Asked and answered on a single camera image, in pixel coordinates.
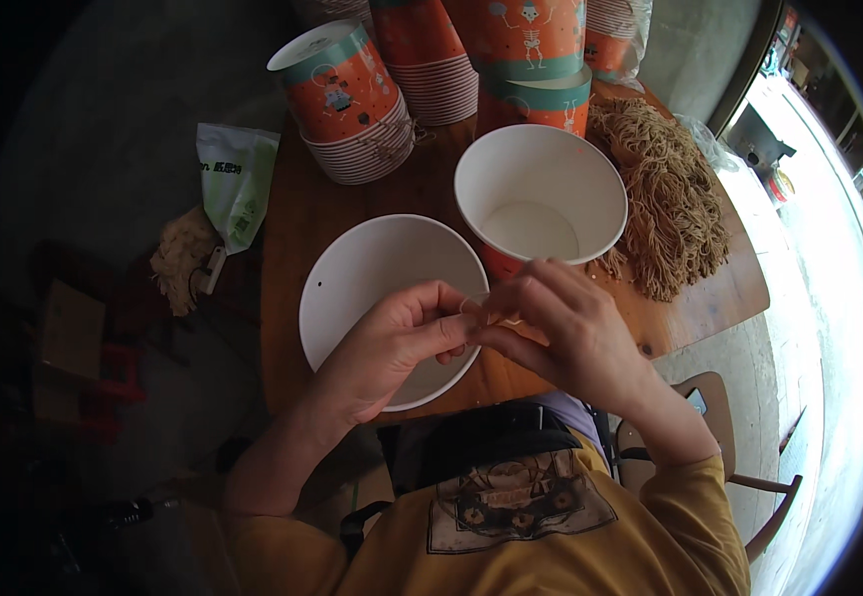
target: white paper bowl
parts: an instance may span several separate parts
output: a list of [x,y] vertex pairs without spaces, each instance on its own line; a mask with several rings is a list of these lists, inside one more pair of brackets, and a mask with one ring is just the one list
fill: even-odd
[[[312,370],[379,299],[426,280],[445,280],[468,296],[488,291],[472,247],[438,221],[382,216],[336,238],[313,265],[299,301],[299,338]],[[422,361],[383,411],[408,410],[437,398],[468,371],[479,351],[468,347],[446,365],[434,357]]]
[[580,265],[614,246],[627,223],[614,164],[583,138],[541,124],[474,141],[455,168],[454,194],[474,233],[519,261]]

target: yellow t-shirt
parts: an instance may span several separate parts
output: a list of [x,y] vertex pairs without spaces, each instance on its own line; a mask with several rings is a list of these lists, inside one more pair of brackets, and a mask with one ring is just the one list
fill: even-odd
[[748,594],[719,456],[664,468],[640,500],[596,450],[482,466],[402,495],[353,561],[299,521],[238,524],[244,594]]

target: chair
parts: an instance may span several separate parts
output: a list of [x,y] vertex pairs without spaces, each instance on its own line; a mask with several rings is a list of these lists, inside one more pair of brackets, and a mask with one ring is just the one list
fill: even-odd
[[[679,385],[674,385],[674,389],[684,397],[694,389],[700,389],[700,394],[706,402],[703,419],[719,442],[723,457],[723,476],[726,482],[785,494],[783,502],[773,512],[769,521],[746,545],[746,556],[749,562],[753,563],[769,542],[772,542],[783,525],[802,482],[802,476],[795,475],[792,484],[782,484],[735,473],[733,419],[730,417],[729,399],[726,397],[726,386],[723,384],[722,376],[714,372],[702,373],[688,378]],[[622,421],[617,425],[615,444],[620,484],[630,493],[638,496],[640,487],[656,473],[656,467],[646,452],[646,446],[640,440],[640,433],[631,423]]]

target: hand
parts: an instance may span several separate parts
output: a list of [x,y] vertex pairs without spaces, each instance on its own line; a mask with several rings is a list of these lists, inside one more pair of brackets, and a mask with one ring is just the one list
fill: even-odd
[[665,385],[638,352],[614,298],[559,260],[528,262],[483,306],[501,316],[518,314],[550,345],[495,325],[481,329],[473,343],[497,350],[594,407],[624,415],[650,383]]
[[310,391],[350,425],[378,416],[415,365],[461,356],[477,328],[459,315],[465,299],[444,281],[390,294],[346,333],[316,373]]

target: forearm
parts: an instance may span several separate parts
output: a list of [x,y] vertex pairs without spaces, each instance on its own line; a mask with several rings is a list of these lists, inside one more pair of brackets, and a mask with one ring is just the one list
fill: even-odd
[[657,465],[687,465],[719,453],[716,438],[692,405],[652,367],[623,418],[634,425]]
[[309,474],[352,427],[325,399],[306,395],[237,460],[225,507],[239,515],[290,515]]

